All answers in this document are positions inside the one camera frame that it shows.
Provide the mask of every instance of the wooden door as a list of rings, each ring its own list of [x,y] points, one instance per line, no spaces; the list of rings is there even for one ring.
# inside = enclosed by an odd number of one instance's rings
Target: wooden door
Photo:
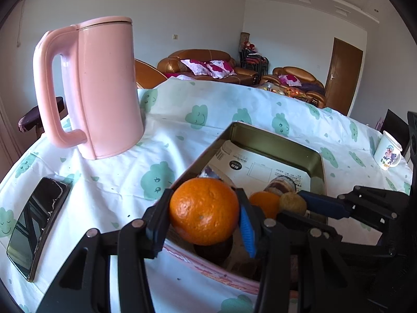
[[[347,115],[359,79],[362,55],[359,48],[334,38],[326,82],[326,107]]]

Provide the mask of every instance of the white tablecloth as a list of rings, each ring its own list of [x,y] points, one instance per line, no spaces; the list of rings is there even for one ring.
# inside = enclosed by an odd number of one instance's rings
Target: white tablecloth
[[[36,311],[88,229],[109,232],[141,217],[231,121],[251,123],[322,153],[329,196],[349,192],[354,185],[409,192],[412,172],[404,159],[389,171],[373,160],[381,134],[331,109],[251,87],[176,78],[138,92],[145,134],[133,148],[89,161],[77,148],[57,148],[43,135],[0,184],[0,277],[26,313]],[[70,130],[68,118],[62,124]],[[28,283],[7,258],[6,248],[16,219],[43,176],[71,182],[72,189],[46,241],[35,281]],[[330,224],[345,241],[375,244],[379,238],[353,219]],[[146,261],[146,267],[157,312],[249,313],[256,300],[196,273],[164,251]],[[115,262],[111,269],[112,309],[118,312]]]

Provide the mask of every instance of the orange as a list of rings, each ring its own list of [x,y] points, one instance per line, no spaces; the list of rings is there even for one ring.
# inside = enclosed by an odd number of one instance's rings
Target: orange
[[[249,202],[262,208],[265,217],[276,219],[279,212],[279,199],[280,196],[277,194],[262,191],[253,193],[249,197]]]
[[[171,224],[186,241],[209,246],[226,241],[239,220],[239,201],[224,182],[193,178],[177,188],[169,203]]]

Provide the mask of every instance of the white mug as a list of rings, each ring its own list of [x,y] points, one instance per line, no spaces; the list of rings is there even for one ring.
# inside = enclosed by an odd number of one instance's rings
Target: white mug
[[[381,141],[374,154],[374,160],[384,171],[395,167],[401,161],[401,145],[387,131],[383,132]]]

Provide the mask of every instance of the kettle lid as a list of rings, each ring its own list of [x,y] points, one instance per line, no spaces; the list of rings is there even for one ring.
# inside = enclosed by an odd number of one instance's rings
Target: kettle lid
[[[90,26],[100,25],[103,23],[109,23],[109,22],[128,22],[132,23],[132,19],[126,16],[105,16],[105,17],[99,17],[96,19],[84,21],[82,23],[79,23],[75,25],[77,29],[82,29]]]

